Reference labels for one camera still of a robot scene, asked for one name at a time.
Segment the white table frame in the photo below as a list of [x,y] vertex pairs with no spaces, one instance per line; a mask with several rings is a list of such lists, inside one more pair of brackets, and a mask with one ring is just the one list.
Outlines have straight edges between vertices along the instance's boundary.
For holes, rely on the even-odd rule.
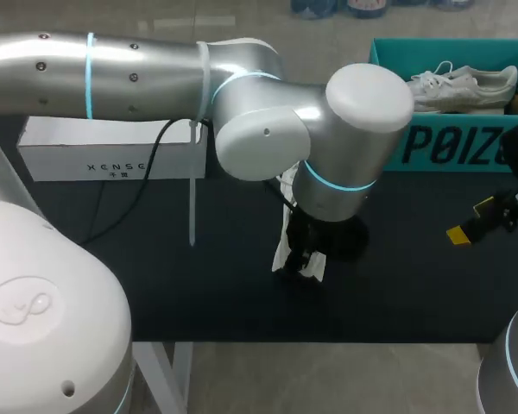
[[193,342],[174,344],[173,364],[162,342],[134,342],[133,355],[161,414],[187,414]]

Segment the gray floor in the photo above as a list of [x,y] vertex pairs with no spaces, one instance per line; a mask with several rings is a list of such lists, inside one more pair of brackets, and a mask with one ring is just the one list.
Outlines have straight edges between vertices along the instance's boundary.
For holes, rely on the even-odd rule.
[[[189,414],[475,414],[473,345],[196,344]],[[138,377],[131,414],[159,414]]]
[[[172,41],[256,37],[287,74],[325,82],[368,59],[373,37],[518,37],[518,0],[477,0],[461,13],[393,8],[383,18],[303,22],[289,0],[0,0],[0,33],[78,30]],[[471,345],[197,344],[190,414],[475,413]],[[142,381],[136,413],[156,413]]]

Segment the yellow object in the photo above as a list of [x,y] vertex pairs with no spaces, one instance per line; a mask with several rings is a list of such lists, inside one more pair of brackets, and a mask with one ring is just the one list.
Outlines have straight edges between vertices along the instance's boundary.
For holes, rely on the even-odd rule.
[[447,235],[455,246],[461,244],[472,244],[460,226],[447,230]]
[[489,198],[486,198],[484,199],[484,201],[482,201],[481,203],[478,203],[474,206],[474,212],[476,213],[476,216],[477,218],[480,218],[480,213],[477,212],[477,208],[482,205],[482,204],[485,204],[485,203],[488,203],[489,201],[493,201],[495,198],[493,196],[489,197]]

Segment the circular logo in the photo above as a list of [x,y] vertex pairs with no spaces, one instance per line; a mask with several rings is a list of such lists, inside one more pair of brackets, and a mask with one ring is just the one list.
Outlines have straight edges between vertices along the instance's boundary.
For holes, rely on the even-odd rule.
[[0,341],[25,344],[47,336],[61,321],[65,306],[57,286],[23,276],[0,285]]

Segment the glowing blue ring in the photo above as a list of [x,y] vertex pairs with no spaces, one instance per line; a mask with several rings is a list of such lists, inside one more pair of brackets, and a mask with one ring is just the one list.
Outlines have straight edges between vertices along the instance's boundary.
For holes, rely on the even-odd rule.
[[366,190],[367,188],[370,188],[372,185],[374,185],[374,183],[376,182],[376,180],[372,181],[370,184],[367,184],[367,185],[363,185],[362,187],[343,187],[341,185],[337,185],[337,184],[333,184],[331,183],[330,181],[326,181],[325,179],[323,179],[322,177],[320,177],[314,170],[313,168],[309,165],[309,163],[307,161],[305,161],[305,166],[307,167],[307,170],[309,170],[309,172],[311,173],[311,175],[314,176],[314,178],[316,178],[318,181],[320,181],[322,184],[324,185],[327,185],[329,186],[330,188],[333,188],[334,190],[339,190],[339,191],[363,191],[363,190]]
[[516,312],[516,314],[512,318],[512,321],[510,321],[510,323],[509,323],[509,327],[507,328],[507,335],[505,337],[505,354],[507,355],[507,364],[509,365],[510,375],[512,375],[512,380],[515,382],[516,387],[518,388],[518,375],[516,375],[516,371],[515,371],[514,367],[512,366],[512,360],[510,359],[510,346],[509,346],[510,327],[512,326],[512,322],[515,321],[516,315],[518,315],[518,312]]
[[121,402],[119,403],[119,406],[117,407],[117,409],[115,410],[115,412],[113,414],[118,414],[119,411],[121,410],[121,408],[123,408],[124,401],[125,401],[125,399],[127,399],[127,396],[129,395],[130,385],[132,384],[132,379],[133,379],[134,375],[135,375],[135,369],[132,368],[132,372],[130,373],[130,378],[129,378],[129,384],[127,385],[127,389],[124,391],[123,399],[121,400]]
[[92,54],[94,46],[94,33],[86,37],[86,64],[85,64],[85,105],[86,117],[92,119]]
[[211,99],[211,103],[213,103],[213,101],[215,100],[215,97],[217,96],[217,94],[220,92],[221,89],[223,89],[225,86],[227,86],[230,82],[232,82],[233,80],[236,80],[236,79],[240,79],[240,78],[247,78],[248,76],[257,76],[257,77],[260,77],[260,78],[271,78],[271,79],[276,79],[276,80],[280,80],[280,78],[277,78],[275,75],[271,75],[270,73],[265,73],[265,72],[244,72],[244,73],[234,73],[232,76],[230,76],[228,79],[226,79],[218,88],[217,90],[215,91],[215,93],[213,93],[213,97]]

